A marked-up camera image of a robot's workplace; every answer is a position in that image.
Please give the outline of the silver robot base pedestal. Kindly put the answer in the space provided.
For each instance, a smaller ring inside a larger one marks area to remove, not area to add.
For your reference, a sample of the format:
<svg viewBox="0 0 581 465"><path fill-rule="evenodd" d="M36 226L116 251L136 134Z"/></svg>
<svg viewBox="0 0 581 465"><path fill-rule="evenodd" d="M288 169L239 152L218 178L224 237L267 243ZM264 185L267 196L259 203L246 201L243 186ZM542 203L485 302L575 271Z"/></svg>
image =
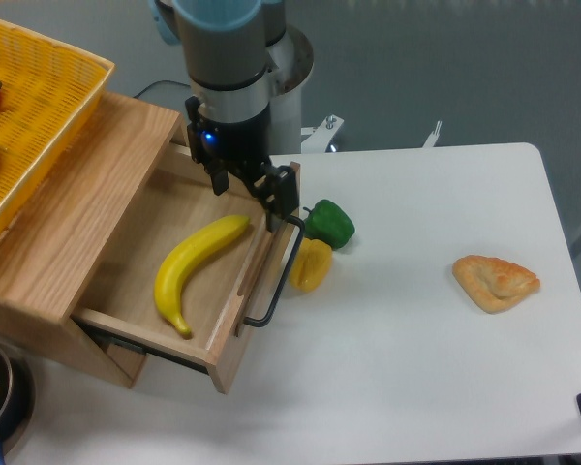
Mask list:
<svg viewBox="0 0 581 465"><path fill-rule="evenodd" d="M267 48L270 82L271 155L301 151L302 89L314 69L314 52L308 38L292 25L282 38Z"/></svg>

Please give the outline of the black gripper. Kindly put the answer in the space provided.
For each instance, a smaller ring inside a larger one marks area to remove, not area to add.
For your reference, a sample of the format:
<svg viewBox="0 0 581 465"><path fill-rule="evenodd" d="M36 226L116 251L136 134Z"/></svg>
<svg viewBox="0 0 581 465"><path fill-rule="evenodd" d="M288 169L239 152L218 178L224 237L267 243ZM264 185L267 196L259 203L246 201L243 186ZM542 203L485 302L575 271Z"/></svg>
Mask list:
<svg viewBox="0 0 581 465"><path fill-rule="evenodd" d="M268 130L270 106L247 120L225 123L199 112L196 96L185 101L191 157L210 177L213 192L221 196L229 188L229 175L238 178L265 211L265 225L276 232L299 207L296 171L291 166L270 165Z"/></svg>

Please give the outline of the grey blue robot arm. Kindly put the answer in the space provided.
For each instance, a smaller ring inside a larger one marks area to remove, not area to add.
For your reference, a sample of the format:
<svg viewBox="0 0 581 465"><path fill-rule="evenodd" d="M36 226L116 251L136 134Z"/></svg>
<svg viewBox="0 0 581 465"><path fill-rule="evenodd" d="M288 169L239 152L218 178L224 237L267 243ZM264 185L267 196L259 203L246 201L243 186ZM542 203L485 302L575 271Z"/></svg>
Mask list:
<svg viewBox="0 0 581 465"><path fill-rule="evenodd" d="M215 194L239 179L274 232L299 207L297 177L271 158L301 148L299 46L282 1L153 1L169 42L182 45L193 160Z"/></svg>

